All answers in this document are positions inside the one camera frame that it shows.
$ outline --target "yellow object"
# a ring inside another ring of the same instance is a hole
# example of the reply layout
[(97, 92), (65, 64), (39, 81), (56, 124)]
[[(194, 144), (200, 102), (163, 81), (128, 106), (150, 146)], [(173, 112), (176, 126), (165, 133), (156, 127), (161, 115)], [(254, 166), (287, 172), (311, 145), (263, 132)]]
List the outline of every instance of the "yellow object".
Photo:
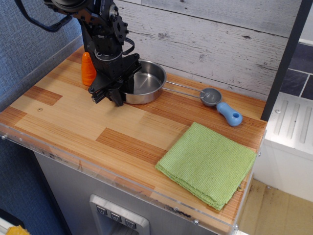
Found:
[(88, 52), (85, 52), (82, 57), (82, 80), (83, 84), (90, 86), (96, 78), (97, 71), (93, 66), (91, 57)]
[(10, 227), (6, 235), (30, 235), (30, 233), (19, 225), (17, 227)]

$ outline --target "floor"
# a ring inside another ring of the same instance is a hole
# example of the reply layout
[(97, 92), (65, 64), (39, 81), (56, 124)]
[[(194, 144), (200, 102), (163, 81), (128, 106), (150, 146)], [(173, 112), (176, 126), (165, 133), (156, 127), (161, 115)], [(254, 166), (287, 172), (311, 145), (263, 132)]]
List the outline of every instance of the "floor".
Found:
[(313, 46), (298, 43), (280, 91), (313, 100)]
[(312, 235), (313, 202), (253, 180), (239, 230), (249, 235)]

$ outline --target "wood grain surface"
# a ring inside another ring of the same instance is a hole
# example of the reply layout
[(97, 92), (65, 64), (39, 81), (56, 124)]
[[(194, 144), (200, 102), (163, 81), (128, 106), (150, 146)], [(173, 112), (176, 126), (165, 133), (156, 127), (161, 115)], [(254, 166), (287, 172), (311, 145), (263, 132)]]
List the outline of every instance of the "wood grain surface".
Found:
[[(215, 107), (166, 90), (157, 100), (144, 105), (116, 107), (108, 99), (95, 104), (81, 83), (83, 52), (83, 48), (77, 50), (3, 111), (0, 122), (8, 128), (2, 125), (0, 130), (22, 132), (23, 140), (33, 141), (33, 145), (40, 143), (38, 149), (59, 149), (60, 153), (50, 154), (52, 158), (69, 153), (69, 157), (61, 160), (80, 171), (88, 170), (96, 177), (106, 178), (109, 170), (124, 187), (132, 187), (128, 185), (129, 179), (137, 187), (144, 186), (143, 194), (147, 197), (170, 207), (176, 207), (175, 200), (182, 202), (181, 211), (198, 218), (213, 231), (228, 233), (225, 223), (234, 224), (244, 191), (235, 192), (228, 204), (217, 211), (157, 171), (155, 164), (193, 122), (257, 152), (267, 124), (260, 120), (265, 103), (220, 89), (223, 100), (244, 116), (237, 127), (229, 126)], [(208, 87), (170, 74), (168, 80), (200, 90)], [(243, 188), (248, 178), (249, 175), (242, 182)]]

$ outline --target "light blue plastic handle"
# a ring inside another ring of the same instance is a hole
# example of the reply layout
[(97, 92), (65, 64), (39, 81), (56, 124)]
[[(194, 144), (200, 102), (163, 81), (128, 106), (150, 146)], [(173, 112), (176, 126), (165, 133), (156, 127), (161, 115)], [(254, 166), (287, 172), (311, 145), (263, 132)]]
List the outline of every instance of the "light blue plastic handle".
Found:
[(219, 113), (223, 114), (231, 126), (238, 126), (243, 121), (243, 116), (225, 102), (217, 104), (216, 108)]

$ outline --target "folded dish towel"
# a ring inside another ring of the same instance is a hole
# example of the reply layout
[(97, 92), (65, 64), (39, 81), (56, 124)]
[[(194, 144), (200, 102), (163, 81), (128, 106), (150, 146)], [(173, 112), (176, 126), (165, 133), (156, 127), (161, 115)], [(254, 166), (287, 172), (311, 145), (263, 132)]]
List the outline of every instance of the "folded dish towel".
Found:
[(256, 153), (193, 123), (156, 169), (217, 210), (231, 199)]

